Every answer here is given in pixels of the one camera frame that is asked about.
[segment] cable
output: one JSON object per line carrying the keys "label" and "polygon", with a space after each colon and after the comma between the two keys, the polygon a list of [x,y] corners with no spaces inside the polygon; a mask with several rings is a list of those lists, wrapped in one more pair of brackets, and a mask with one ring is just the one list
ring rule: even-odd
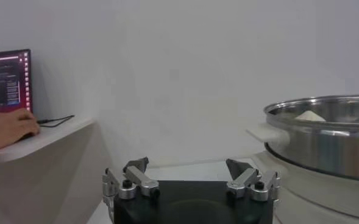
{"label": "cable", "polygon": [[[39,120],[37,121],[37,123],[40,125],[40,127],[44,127],[44,128],[55,128],[57,126],[59,126],[60,124],[70,120],[71,118],[73,118],[75,115],[69,115],[67,117],[62,117],[62,118],[57,118],[57,119],[45,119],[45,120]],[[57,124],[54,125],[43,125],[49,122],[54,122],[54,121],[60,121]]]}

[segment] hand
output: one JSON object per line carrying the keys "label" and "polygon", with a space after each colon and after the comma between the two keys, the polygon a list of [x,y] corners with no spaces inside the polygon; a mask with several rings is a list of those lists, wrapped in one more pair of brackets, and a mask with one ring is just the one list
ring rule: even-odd
{"label": "hand", "polygon": [[13,144],[26,134],[37,135],[40,126],[36,118],[26,109],[0,113],[0,149]]}

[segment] white wall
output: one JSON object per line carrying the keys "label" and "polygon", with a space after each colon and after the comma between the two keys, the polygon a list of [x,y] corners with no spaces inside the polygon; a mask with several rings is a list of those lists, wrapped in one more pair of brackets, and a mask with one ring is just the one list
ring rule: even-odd
{"label": "white wall", "polygon": [[359,0],[0,0],[24,47],[38,117],[93,114],[116,167],[243,156],[265,105],[359,93]]}

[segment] laptop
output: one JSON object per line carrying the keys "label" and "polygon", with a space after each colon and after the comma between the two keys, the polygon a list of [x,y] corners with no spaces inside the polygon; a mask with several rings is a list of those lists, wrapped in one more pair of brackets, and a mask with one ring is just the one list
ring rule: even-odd
{"label": "laptop", "polygon": [[0,112],[33,112],[30,50],[0,52]]}

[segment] black base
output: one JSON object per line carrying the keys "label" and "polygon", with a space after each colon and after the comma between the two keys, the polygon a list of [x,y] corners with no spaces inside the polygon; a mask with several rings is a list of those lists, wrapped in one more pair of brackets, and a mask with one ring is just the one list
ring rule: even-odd
{"label": "black base", "polygon": [[153,202],[137,191],[133,200],[115,198],[116,224],[272,224],[273,201],[226,194],[223,181],[159,181]]}

